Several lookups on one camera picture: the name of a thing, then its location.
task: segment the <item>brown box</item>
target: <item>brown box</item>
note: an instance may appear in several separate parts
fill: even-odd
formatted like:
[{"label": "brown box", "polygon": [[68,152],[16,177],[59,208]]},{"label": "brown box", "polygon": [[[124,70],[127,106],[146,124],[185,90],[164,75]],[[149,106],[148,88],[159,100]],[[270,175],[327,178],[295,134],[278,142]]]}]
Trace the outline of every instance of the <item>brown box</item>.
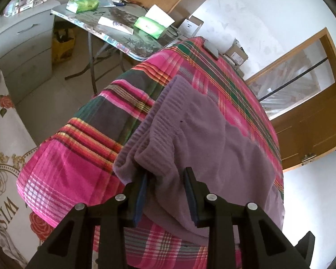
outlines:
[{"label": "brown box", "polygon": [[239,68],[239,66],[235,66],[234,67],[235,71],[237,71],[238,75],[240,76],[240,78],[244,78],[245,74],[244,72]]},{"label": "brown box", "polygon": [[242,65],[249,58],[248,55],[236,44],[229,48],[225,54],[237,65]]}]

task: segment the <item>wooden door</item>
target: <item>wooden door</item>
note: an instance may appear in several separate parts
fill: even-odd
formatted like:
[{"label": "wooden door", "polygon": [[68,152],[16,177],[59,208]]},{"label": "wooden door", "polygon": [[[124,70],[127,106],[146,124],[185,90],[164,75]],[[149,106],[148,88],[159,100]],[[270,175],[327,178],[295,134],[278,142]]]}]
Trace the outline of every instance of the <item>wooden door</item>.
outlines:
[{"label": "wooden door", "polygon": [[284,172],[334,151],[336,83],[271,122],[278,135]]},{"label": "wooden door", "polygon": [[278,136],[284,172],[336,150],[336,48],[327,29],[323,29],[246,81],[253,89],[264,76],[276,76],[274,69],[281,69],[284,63],[293,61],[294,56],[315,42],[323,47],[332,72],[330,76],[333,76],[332,84],[320,92],[312,93],[309,99],[301,101],[303,103],[279,112],[281,115],[271,120]]}]

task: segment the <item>tissue package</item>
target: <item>tissue package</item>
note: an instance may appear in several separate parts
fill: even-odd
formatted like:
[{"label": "tissue package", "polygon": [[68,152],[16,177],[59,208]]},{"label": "tissue package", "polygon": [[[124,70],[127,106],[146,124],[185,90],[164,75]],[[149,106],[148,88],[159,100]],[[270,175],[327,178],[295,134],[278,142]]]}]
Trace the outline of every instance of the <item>tissue package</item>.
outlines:
[{"label": "tissue package", "polygon": [[148,17],[139,17],[134,24],[135,27],[148,33],[150,36],[158,39],[163,31],[166,29],[163,25]]},{"label": "tissue package", "polygon": [[66,9],[74,13],[82,13],[90,10],[97,10],[99,0],[70,0]]}]

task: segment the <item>drawer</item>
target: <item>drawer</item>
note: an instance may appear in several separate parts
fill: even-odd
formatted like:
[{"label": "drawer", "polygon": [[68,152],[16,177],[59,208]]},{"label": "drawer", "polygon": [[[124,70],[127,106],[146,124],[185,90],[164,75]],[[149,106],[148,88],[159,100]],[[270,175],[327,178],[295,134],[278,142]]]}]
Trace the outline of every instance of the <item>drawer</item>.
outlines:
[{"label": "drawer", "polygon": [[28,60],[5,78],[15,104],[52,76],[51,49]]},{"label": "drawer", "polygon": [[32,37],[53,27],[54,15],[50,10],[31,16],[0,34],[0,58]]},{"label": "drawer", "polygon": [[41,33],[15,47],[0,59],[0,68],[4,77],[34,56],[50,49],[52,44],[52,30]]}]

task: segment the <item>purple towel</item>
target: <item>purple towel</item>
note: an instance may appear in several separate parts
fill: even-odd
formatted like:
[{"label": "purple towel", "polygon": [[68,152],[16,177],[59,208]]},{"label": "purple towel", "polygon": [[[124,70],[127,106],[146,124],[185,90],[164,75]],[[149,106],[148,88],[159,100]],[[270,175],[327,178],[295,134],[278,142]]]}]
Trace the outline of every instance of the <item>purple towel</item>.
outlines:
[{"label": "purple towel", "polygon": [[164,88],[114,162],[127,184],[140,165],[155,177],[144,214],[177,237],[208,244],[208,228],[191,220],[182,172],[192,167],[198,181],[228,202],[255,202],[282,228],[284,207],[273,185],[275,172],[260,148],[230,125],[216,104],[181,76]]}]

